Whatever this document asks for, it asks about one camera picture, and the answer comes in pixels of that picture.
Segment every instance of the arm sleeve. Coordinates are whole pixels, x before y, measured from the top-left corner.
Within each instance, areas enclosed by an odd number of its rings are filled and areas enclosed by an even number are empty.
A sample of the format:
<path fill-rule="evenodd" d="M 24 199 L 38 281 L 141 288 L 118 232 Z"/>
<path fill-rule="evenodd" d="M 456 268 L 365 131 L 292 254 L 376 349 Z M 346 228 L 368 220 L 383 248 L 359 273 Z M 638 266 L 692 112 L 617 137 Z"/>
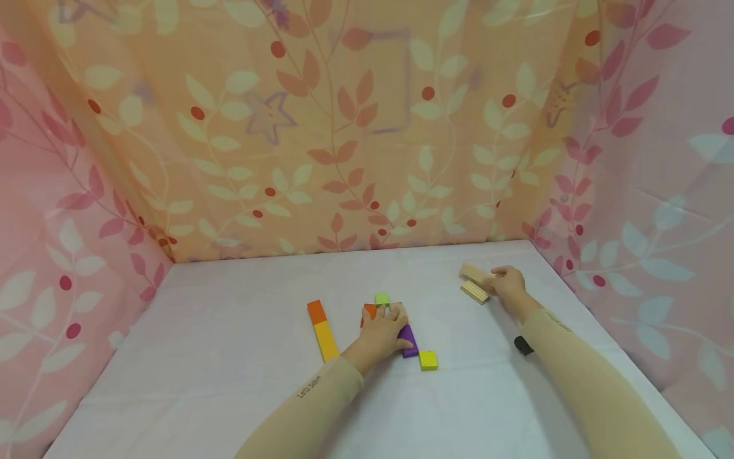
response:
<path fill-rule="evenodd" d="M 592 457 L 680 457 L 625 377 L 552 312 L 533 312 L 520 332 L 575 414 Z"/>
<path fill-rule="evenodd" d="M 363 385 L 351 363 L 330 360 L 255 429 L 234 459 L 311 459 Z"/>

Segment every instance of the wooden block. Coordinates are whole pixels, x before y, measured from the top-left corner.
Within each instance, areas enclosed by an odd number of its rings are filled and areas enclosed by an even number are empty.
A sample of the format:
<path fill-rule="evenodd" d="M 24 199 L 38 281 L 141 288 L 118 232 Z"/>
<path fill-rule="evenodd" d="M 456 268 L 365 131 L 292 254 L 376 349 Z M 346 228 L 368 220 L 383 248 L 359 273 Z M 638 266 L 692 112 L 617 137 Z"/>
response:
<path fill-rule="evenodd" d="M 484 304 L 490 294 L 486 293 L 483 289 L 479 288 L 474 282 L 466 281 L 461 284 L 461 290 L 469 295 L 472 300 L 479 304 Z"/>
<path fill-rule="evenodd" d="M 418 360 L 421 361 L 421 371 L 428 372 L 438 369 L 438 359 L 436 353 L 432 350 L 422 350 L 418 353 Z"/>
<path fill-rule="evenodd" d="M 487 282 L 488 278 L 495 277 L 491 272 L 482 271 L 478 267 L 472 266 L 468 263 L 461 265 L 459 275 L 473 281 L 476 285 L 482 285 Z"/>

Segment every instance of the pink leaf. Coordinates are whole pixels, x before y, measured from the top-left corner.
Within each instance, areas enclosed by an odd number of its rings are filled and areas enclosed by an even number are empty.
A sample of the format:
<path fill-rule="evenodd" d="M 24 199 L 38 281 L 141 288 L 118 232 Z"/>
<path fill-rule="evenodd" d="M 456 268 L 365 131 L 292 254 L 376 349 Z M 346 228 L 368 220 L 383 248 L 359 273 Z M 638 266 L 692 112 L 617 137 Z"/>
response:
<path fill-rule="evenodd" d="M 331 231 L 338 233 L 344 227 L 344 218 L 342 218 L 339 212 L 334 214 L 334 218 L 331 219 Z"/>
<path fill-rule="evenodd" d="M 117 209 L 117 212 L 120 214 L 121 217 L 125 217 L 128 214 L 128 210 L 125 208 L 125 203 L 123 202 L 123 199 L 120 197 L 120 195 L 117 193 L 117 190 L 112 190 L 112 200 L 115 202 L 115 208 Z"/>
<path fill-rule="evenodd" d="M 139 243 L 143 242 L 143 239 L 145 239 L 145 232 L 142 230 L 142 228 L 135 228 L 132 236 L 130 236 L 130 239 L 128 239 L 128 244 L 138 245 Z"/>
<path fill-rule="evenodd" d="M 540 225 L 546 226 L 548 223 L 551 222 L 551 217 L 553 216 L 553 208 L 548 207 L 545 212 L 543 212 L 540 215 Z"/>
<path fill-rule="evenodd" d="M 611 91 L 609 103 L 606 106 L 606 122 L 610 126 L 617 121 L 622 113 L 622 87 L 617 86 Z"/>
<path fill-rule="evenodd" d="M 346 238 L 342 239 L 341 242 L 339 242 L 339 250 L 347 250 L 347 249 L 349 249 L 351 246 L 353 246 L 355 244 L 356 241 L 357 241 L 357 235 L 356 234 L 353 234 L 353 235 L 351 235 L 349 237 L 346 237 Z"/>
<path fill-rule="evenodd" d="M 345 200 L 343 203 L 339 203 L 339 207 L 344 210 L 362 210 L 362 203 L 358 200 Z"/>
<path fill-rule="evenodd" d="M 589 214 L 589 211 L 592 209 L 591 204 L 583 203 L 579 204 L 576 207 L 576 210 L 573 211 L 573 220 L 576 222 L 582 221 L 586 216 Z"/>
<path fill-rule="evenodd" d="M 573 137 L 564 137 L 563 142 L 566 144 L 566 152 L 568 157 L 578 161 L 578 157 L 581 155 L 581 145 Z"/>
<path fill-rule="evenodd" d="M 601 66 L 601 78 L 603 81 L 610 79 L 617 72 L 622 58 L 625 56 L 625 42 L 620 40 L 619 43 L 611 50 L 606 57 L 604 64 Z"/>
<path fill-rule="evenodd" d="M 551 248 L 551 244 L 550 243 L 551 243 L 551 241 L 549 241 L 549 240 L 547 240 L 545 238 L 542 238 L 542 237 L 535 238 L 535 246 L 538 247 L 541 250 L 545 250 L 545 249 Z"/>
<path fill-rule="evenodd" d="M 651 79 L 647 80 L 645 83 L 640 84 L 638 87 L 634 89 L 630 93 L 630 96 L 627 97 L 627 105 L 625 106 L 625 110 L 634 110 L 636 108 L 639 108 L 647 102 L 647 99 L 650 98 L 650 96 L 653 95 L 655 92 L 655 89 L 658 87 L 658 76 L 654 76 Z"/>
<path fill-rule="evenodd" d="M 316 238 L 318 239 L 319 244 L 324 246 L 324 248 L 327 248 L 328 250 L 336 250 L 336 242 L 321 236 L 318 236 Z"/>
<path fill-rule="evenodd" d="M 568 251 L 571 253 L 571 256 L 578 260 L 578 258 L 581 256 L 581 249 L 578 248 L 578 242 L 576 242 L 576 239 L 573 239 L 572 236 L 568 236 Z"/>
<path fill-rule="evenodd" d="M 133 269 L 139 275 L 145 275 L 145 260 L 137 253 L 131 253 L 130 259 L 133 262 Z"/>
<path fill-rule="evenodd" d="M 568 176 L 556 176 L 556 182 L 558 182 L 558 187 L 561 189 L 564 193 L 573 193 L 575 187 L 573 186 L 573 182 Z"/>
<path fill-rule="evenodd" d="M 367 221 L 373 225 L 387 225 L 389 223 L 385 215 L 370 215 L 367 217 Z"/>
<path fill-rule="evenodd" d="M 104 184 L 102 183 L 102 178 L 100 177 L 99 172 L 97 171 L 97 166 L 95 165 L 90 169 L 89 183 L 90 194 L 94 199 L 97 200 L 104 196 Z"/>
<path fill-rule="evenodd" d="M 61 140 L 66 145 L 76 145 L 74 138 L 71 136 L 69 130 L 66 129 L 66 126 L 53 119 L 46 112 L 41 112 L 41 118 L 43 119 L 43 124 L 46 125 L 46 128 L 51 132 L 54 137 L 56 137 L 58 140 Z"/>
<path fill-rule="evenodd" d="M 617 124 L 615 124 L 613 128 L 611 128 L 611 135 L 619 138 L 627 137 L 637 130 L 641 122 L 641 117 L 622 118 L 617 121 Z"/>
<path fill-rule="evenodd" d="M 556 259 L 553 260 L 553 270 L 558 274 L 563 272 L 563 256 L 557 256 Z"/>
<path fill-rule="evenodd" d="M 148 287 L 142 291 L 140 299 L 143 301 L 151 301 L 156 296 L 157 292 L 158 289 L 156 289 L 156 287 Z"/>
<path fill-rule="evenodd" d="M 530 223 L 523 222 L 523 224 L 520 225 L 520 229 L 523 230 L 523 233 L 525 233 L 528 238 L 533 239 L 535 237 L 535 228 L 533 228 Z"/>
<path fill-rule="evenodd" d="M 156 268 L 156 273 L 153 274 L 153 285 L 156 287 L 160 287 L 161 283 L 163 283 L 163 277 L 166 273 L 166 268 L 163 266 L 162 263 L 158 263 L 158 268 Z"/>
<path fill-rule="evenodd" d="M 117 217 L 107 220 L 102 228 L 99 228 L 99 239 L 122 233 L 123 228 L 125 228 L 125 220 Z"/>
<path fill-rule="evenodd" d="M 349 187 L 345 185 L 342 181 L 330 181 L 329 183 L 325 184 L 323 187 L 321 187 L 324 191 L 328 191 L 331 193 L 336 193 L 337 195 L 347 191 Z"/>
<path fill-rule="evenodd" d="M 576 195 L 582 196 L 591 184 L 592 180 L 589 177 L 582 178 L 581 181 L 578 182 L 578 185 L 576 185 Z"/>
<path fill-rule="evenodd" d="M 652 49 L 668 49 L 685 40 L 690 34 L 690 30 L 672 24 L 661 24 L 647 34 L 647 44 Z"/>
<path fill-rule="evenodd" d="M 59 199 L 56 207 L 60 209 L 84 210 L 94 204 L 95 199 L 89 193 L 71 193 Z"/>

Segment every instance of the fabric backdrop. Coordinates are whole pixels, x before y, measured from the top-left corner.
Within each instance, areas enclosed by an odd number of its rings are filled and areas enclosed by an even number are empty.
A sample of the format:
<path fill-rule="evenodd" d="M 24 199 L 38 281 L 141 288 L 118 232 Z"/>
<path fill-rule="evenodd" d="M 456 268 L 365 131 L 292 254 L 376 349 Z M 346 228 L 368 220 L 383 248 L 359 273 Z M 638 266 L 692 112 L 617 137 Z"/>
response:
<path fill-rule="evenodd" d="M 531 239 L 734 457 L 728 0 L 0 8 L 172 260 Z"/>

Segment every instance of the fabric wall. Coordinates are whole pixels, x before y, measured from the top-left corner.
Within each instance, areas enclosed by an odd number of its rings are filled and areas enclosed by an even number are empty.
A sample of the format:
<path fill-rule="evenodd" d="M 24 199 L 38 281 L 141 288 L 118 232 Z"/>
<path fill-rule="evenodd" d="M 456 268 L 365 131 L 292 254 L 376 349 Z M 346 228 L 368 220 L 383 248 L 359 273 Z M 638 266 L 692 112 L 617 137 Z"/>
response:
<path fill-rule="evenodd" d="M 40 458 L 170 260 L 0 28 L 0 457 Z"/>
<path fill-rule="evenodd" d="M 563 164 L 546 259 L 720 458 L 734 458 L 734 3 L 582 1 L 531 150 Z M 569 116 L 575 112 L 575 119 Z"/>

